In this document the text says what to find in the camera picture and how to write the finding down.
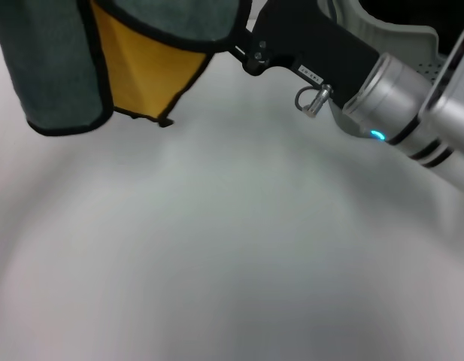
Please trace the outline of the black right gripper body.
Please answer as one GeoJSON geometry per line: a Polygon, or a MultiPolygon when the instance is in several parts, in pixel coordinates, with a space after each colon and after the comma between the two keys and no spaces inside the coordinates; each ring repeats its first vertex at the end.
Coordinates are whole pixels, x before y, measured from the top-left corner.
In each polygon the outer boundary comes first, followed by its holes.
{"type": "Polygon", "coordinates": [[[242,29],[229,52],[253,76],[281,67],[315,89],[330,85],[339,108],[359,92],[379,59],[373,47],[328,18],[316,1],[266,2],[253,29],[242,29]]]}

